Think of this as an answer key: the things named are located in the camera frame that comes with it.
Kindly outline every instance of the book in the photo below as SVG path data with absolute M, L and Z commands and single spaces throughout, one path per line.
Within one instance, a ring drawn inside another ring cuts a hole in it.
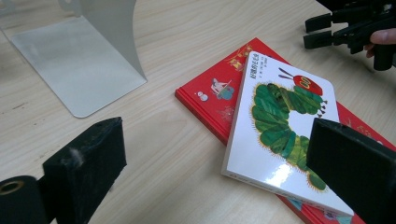
M 224 79 L 233 79 L 233 86 L 235 87 L 234 91 L 235 94 L 238 94 L 246 57 L 252 50 L 256 50 L 286 63 L 286 60 L 270 49 L 267 45 L 262 43 L 260 39 L 254 38 L 175 91 L 176 98 L 186 106 L 190 112 L 194 114 L 194 116 L 198 118 L 198 120 L 200 120 L 224 145 L 227 145 L 228 142 L 233 120 L 233 112 L 236 106 L 236 98 L 221 100 L 216 97 L 213 98 L 213 100 L 218 103 L 212 103 L 209 105 L 206 103 L 210 102 L 211 99 L 207 98 L 205 100 L 205 95 L 198 93 L 202 92 L 202 90 L 211 92 L 210 80 L 214 77 L 221 76 L 221 78 Z M 361 119 L 356 117 L 344 106 L 337 103 L 337 108 L 341 123 L 348 125 L 349 127 L 364 133 L 377 141 L 380 141 L 388 148 L 396 150 L 396 147 L 393 144 L 369 127 Z M 279 195 L 277 196 L 293 213 L 307 224 L 364 223 L 356 214 L 353 217 L 337 216 L 332 213 L 323 212 L 322 210 L 310 206 L 309 204 L 302 203 L 301 201 Z
M 332 84 L 257 51 L 247 57 L 223 175 L 324 211 L 353 211 L 306 166 L 314 118 L 338 122 Z

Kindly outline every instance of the hand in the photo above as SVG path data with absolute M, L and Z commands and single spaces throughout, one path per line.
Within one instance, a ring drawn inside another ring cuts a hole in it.
M 371 58 L 374 56 L 375 44 L 380 44 L 380 45 L 396 44 L 396 28 L 375 31 L 370 36 L 370 41 L 372 42 L 371 44 L 364 46 L 364 49 L 367 50 L 366 53 L 367 58 Z

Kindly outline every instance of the red book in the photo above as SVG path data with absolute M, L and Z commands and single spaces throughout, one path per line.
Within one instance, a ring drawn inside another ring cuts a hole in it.
M 245 61 L 252 50 L 287 63 L 258 38 L 254 38 L 175 92 L 176 98 L 224 145 L 227 145 L 230 135 L 233 112 L 235 111 Z M 380 141 L 384 146 L 396 150 L 395 146 L 341 104 L 337 103 L 337 108 L 340 122 Z M 307 204 L 282 196 L 277 197 L 305 223 L 364 223 L 357 215 L 354 217 L 338 217 L 332 214 L 325 214 L 323 211 Z

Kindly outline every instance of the light wood table surface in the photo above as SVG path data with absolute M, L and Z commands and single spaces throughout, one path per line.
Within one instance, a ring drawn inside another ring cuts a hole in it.
M 148 83 L 74 118 L 8 42 L 72 17 L 57 1 L 15 0 L 0 18 L 0 180 L 43 175 L 42 163 L 97 121 L 122 117 L 128 165 L 90 223 L 302 223 L 274 194 L 220 174 L 225 146 L 175 89 L 258 37 L 288 62 L 330 80 L 337 100 L 396 144 L 396 70 L 376 72 L 346 46 L 304 49 L 313 0 L 138 0 L 134 36 Z

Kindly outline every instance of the caterpillar illustration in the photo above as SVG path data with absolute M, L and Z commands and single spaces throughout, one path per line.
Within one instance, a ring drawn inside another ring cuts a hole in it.
M 256 87 L 251 115 L 260 133 L 260 142 L 271 151 L 286 159 L 292 166 L 307 174 L 310 185 L 325 190 L 326 184 L 306 166 L 306 151 L 309 139 L 299 136 L 289 126 L 291 110 L 300 114 L 318 115 L 325 113 L 326 101 L 306 88 L 294 86 L 292 91 L 276 84 L 260 84 Z

